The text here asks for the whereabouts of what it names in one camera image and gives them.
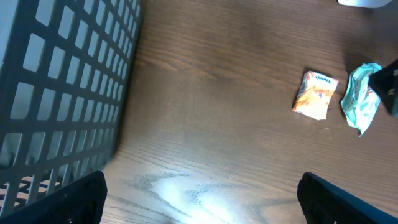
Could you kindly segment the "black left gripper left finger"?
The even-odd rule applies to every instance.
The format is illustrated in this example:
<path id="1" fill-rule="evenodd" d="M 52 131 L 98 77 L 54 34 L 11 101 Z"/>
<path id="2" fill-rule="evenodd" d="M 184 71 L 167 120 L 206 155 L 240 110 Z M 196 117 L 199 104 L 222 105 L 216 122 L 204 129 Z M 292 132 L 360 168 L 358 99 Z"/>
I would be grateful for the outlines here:
<path id="1" fill-rule="evenodd" d="M 97 170 L 33 204 L 1 218 L 1 223 L 99 224 L 107 193 L 104 174 Z"/>

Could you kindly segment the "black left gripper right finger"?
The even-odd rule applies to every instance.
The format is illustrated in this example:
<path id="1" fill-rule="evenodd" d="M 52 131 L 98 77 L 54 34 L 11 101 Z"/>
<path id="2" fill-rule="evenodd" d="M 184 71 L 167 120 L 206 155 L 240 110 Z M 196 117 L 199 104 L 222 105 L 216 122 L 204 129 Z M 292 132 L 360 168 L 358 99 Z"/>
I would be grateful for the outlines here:
<path id="1" fill-rule="evenodd" d="M 307 223 L 393 223 L 397 218 L 306 172 L 297 187 Z"/>

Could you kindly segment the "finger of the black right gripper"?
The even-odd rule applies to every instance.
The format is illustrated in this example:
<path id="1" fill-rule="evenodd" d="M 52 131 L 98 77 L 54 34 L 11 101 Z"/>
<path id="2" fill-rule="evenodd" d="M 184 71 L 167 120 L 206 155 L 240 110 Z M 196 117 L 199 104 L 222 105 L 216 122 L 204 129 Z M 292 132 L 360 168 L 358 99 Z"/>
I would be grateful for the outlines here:
<path id="1" fill-rule="evenodd" d="M 397 64 L 398 61 L 395 60 L 369 76 L 369 86 L 393 117 L 397 117 Z"/>

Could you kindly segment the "green flushable wipes pack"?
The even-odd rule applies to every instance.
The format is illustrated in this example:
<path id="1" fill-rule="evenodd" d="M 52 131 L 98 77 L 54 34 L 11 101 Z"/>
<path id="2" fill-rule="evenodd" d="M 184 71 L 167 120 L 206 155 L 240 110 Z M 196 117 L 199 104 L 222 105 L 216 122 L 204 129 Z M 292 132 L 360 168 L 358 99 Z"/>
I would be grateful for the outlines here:
<path id="1" fill-rule="evenodd" d="M 370 127 L 381 102 L 380 97 L 369 86 L 370 75 L 381 69 L 382 67 L 377 63 L 364 63 L 349 76 L 341 108 L 348 125 L 356 128 L 359 136 L 362 136 Z"/>

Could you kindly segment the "orange tissue pack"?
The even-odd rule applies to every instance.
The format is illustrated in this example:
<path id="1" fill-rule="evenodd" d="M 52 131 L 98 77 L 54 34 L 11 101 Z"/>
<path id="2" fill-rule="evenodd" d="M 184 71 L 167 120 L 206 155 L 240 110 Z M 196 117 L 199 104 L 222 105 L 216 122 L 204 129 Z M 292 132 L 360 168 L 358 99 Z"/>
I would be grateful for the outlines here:
<path id="1" fill-rule="evenodd" d="M 318 72 L 304 74 L 292 111 L 315 120 L 325 120 L 339 81 Z"/>

